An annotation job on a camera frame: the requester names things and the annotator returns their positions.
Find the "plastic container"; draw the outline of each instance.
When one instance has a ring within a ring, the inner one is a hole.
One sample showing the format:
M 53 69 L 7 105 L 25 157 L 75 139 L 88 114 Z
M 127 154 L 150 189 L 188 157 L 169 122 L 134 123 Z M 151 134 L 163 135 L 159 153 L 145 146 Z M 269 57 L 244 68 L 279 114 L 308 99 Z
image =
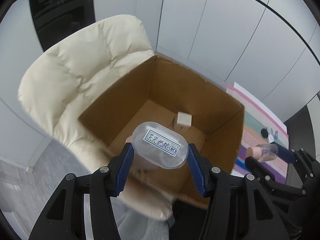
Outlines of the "plastic container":
M 144 122 L 132 134 L 135 152 L 164 169 L 181 166 L 188 157 L 188 143 L 180 134 L 156 123 Z
M 252 156 L 258 162 L 273 161 L 278 157 L 279 149 L 275 144 L 259 144 L 256 147 L 249 147 L 246 157 Z

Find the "cardboard box flap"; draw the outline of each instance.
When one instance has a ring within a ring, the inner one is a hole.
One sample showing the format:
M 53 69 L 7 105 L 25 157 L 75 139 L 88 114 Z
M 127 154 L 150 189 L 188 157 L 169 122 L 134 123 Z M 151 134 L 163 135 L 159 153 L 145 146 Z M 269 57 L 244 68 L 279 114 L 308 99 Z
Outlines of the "cardboard box flap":
M 121 77 L 79 116 L 80 122 L 105 144 L 111 144 L 147 101 L 154 60 L 151 57 Z
M 160 55 L 156 56 L 149 98 L 174 113 L 191 114 L 192 125 L 205 134 L 212 134 L 242 106 L 199 74 Z

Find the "gray carpet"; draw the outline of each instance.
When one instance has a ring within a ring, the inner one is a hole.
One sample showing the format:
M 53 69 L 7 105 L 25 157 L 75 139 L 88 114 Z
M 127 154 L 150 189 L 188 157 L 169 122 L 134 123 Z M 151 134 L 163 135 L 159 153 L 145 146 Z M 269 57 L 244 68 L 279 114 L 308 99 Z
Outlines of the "gray carpet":
M 0 161 L 1 210 L 15 212 L 29 235 L 44 205 L 68 173 L 83 176 L 89 171 L 55 140 L 44 150 L 33 173 Z M 116 198 L 111 202 L 122 240 L 169 239 L 166 222 L 148 219 Z M 91 240 L 89 195 L 84 196 L 84 221 L 87 240 Z

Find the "open cardboard box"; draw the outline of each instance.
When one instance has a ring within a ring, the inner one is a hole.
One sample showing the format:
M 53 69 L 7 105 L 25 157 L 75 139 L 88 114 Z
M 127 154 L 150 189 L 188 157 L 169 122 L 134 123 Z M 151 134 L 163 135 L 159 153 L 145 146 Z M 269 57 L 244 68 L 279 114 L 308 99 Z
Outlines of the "open cardboard box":
M 115 156 L 139 124 L 153 121 L 173 129 L 179 111 L 192 115 L 192 126 L 175 132 L 194 143 L 212 165 L 230 173 L 241 143 L 244 106 L 199 74 L 160 55 L 110 86 L 79 120 Z M 202 208 L 208 204 L 196 191 L 187 163 L 173 170 L 131 171 L 180 200 Z

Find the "cream padded cushion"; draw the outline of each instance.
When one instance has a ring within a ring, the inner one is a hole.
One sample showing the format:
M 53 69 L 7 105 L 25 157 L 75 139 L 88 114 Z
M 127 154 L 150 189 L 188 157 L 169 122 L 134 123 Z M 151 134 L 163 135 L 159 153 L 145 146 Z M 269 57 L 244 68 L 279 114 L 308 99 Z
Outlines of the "cream padded cushion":
M 23 76 L 18 99 L 49 135 L 94 172 L 110 159 L 106 147 L 79 123 L 79 115 L 120 77 L 153 55 L 136 17 L 113 16 L 45 51 Z M 130 177 L 119 198 L 155 219 L 165 220 L 172 214 L 162 195 Z

